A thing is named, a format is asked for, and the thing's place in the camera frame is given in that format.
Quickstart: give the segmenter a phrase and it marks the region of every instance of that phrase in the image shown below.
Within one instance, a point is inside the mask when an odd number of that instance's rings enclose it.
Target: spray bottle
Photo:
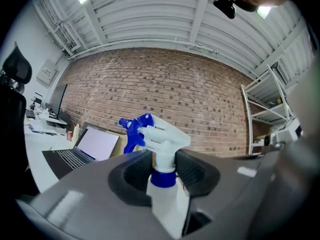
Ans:
[[[127,131],[128,143],[124,153],[130,153],[136,145],[156,154],[155,167],[148,181],[147,195],[152,199],[152,213],[174,239],[182,235],[187,216],[189,197],[177,202],[175,155],[191,143],[190,137],[152,114],[144,114],[133,120],[121,118],[119,124]]]

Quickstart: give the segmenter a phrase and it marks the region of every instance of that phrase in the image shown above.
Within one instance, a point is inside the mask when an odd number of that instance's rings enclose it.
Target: brick wall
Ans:
[[[190,149],[244,155],[247,121],[241,84],[250,80],[220,62],[165,49],[122,49],[73,62],[62,109],[72,124],[85,121],[124,132],[121,117],[150,112],[192,139]]]

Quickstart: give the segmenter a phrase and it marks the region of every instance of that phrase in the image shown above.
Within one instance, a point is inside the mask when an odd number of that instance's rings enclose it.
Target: white wall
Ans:
[[[25,86],[23,93],[28,105],[31,104],[31,99],[34,98],[35,92],[41,94],[43,98],[47,96],[50,86],[37,79],[36,76],[47,59],[56,64],[58,71],[69,65],[69,61],[63,53],[54,45],[48,37],[45,29],[40,24],[35,14],[34,8],[28,4],[16,21],[12,25],[7,37],[0,50],[0,66],[14,48],[14,43],[17,45],[23,56],[29,61],[32,67],[31,81]]]

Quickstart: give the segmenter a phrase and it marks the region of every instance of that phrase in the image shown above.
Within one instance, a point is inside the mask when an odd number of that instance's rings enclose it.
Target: laptop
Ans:
[[[119,136],[87,125],[72,149],[42,151],[58,179],[89,163],[110,157]]]

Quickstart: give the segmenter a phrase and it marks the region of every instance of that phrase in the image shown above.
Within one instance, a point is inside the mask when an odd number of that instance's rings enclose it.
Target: electrical box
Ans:
[[[49,59],[45,61],[41,70],[36,75],[36,78],[40,79],[42,82],[50,85],[57,73],[57,66]]]

